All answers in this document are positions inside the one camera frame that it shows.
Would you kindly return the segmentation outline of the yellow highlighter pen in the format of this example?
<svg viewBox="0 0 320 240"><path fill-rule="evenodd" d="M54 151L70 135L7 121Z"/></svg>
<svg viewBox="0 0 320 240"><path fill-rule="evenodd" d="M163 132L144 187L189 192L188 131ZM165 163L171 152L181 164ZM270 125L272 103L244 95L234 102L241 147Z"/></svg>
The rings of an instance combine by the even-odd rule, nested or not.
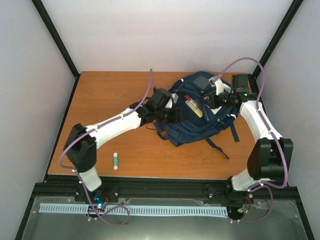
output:
<svg viewBox="0 0 320 240"><path fill-rule="evenodd" d="M203 112L197 106L193 105L189 100L186 100L185 104L197 115L198 118L203 117Z"/></svg>

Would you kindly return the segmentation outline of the red marker pen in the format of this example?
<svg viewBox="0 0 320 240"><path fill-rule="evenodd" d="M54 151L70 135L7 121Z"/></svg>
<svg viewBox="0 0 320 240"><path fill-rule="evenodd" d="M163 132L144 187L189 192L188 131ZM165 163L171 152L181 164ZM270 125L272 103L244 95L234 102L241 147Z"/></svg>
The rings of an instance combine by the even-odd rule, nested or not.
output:
<svg viewBox="0 0 320 240"><path fill-rule="evenodd" d="M184 96L193 106L195 106L196 108L198 107L197 103L192 99L190 98L188 95L185 95Z"/></svg>

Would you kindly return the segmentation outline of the navy blue student backpack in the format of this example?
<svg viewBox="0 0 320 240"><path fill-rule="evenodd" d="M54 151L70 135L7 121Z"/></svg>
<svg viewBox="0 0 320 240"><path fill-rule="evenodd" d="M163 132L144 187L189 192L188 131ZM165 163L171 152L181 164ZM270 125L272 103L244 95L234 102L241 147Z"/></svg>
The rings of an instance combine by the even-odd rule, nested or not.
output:
<svg viewBox="0 0 320 240"><path fill-rule="evenodd" d="M153 124L161 139L169 140L175 147L205 140L212 148L223 153L222 148L214 144L210 137L229 128L234 141L240 141L234 125L238 116L236 108L222 106L218 109L211 109L201 101L202 96L216 92L216 88L209 83L209 79L214 76L210 72L198 71L180 78L172 85L168 91L173 94L176 106L183 109L186 119L181 123L155 121ZM185 104L187 100L185 95L196 102L203 117L199 118Z"/></svg>

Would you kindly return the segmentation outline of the white glue stick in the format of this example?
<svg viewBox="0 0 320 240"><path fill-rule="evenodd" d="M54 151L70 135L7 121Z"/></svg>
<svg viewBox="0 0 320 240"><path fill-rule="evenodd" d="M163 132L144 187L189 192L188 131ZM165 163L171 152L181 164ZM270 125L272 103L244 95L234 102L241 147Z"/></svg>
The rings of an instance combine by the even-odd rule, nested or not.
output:
<svg viewBox="0 0 320 240"><path fill-rule="evenodd" d="M118 153L114 152L113 153L113 169L118 170L119 169L119 164L118 164Z"/></svg>

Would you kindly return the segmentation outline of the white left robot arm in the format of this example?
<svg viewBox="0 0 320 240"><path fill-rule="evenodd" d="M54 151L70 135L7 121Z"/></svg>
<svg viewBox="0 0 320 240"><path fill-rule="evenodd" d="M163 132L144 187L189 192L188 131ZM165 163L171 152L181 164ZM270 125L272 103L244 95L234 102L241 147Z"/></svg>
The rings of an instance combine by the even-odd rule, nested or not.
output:
<svg viewBox="0 0 320 240"><path fill-rule="evenodd" d="M184 115L177 106L178 95L158 88L146 102L136 102L120 114L97 124L74 125L63 148L63 156L67 156L73 164L71 168L78 176L81 184L87 188L86 195L92 201L103 198L104 188L97 169L97 150L113 138L159 121L161 123L180 123Z"/></svg>

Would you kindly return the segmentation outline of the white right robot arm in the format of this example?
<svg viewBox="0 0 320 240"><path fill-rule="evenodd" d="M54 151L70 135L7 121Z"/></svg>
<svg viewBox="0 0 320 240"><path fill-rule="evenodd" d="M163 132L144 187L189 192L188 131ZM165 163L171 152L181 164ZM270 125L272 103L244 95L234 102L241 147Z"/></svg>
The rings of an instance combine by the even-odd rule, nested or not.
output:
<svg viewBox="0 0 320 240"><path fill-rule="evenodd" d="M264 186L283 189L288 185L293 142L273 127L260 102L260 95L249 89L248 77L236 74L228 86L219 76L208 80L215 91L201 100L211 109L234 107L245 119L255 140L247 167L231 177L232 190L253 192Z"/></svg>

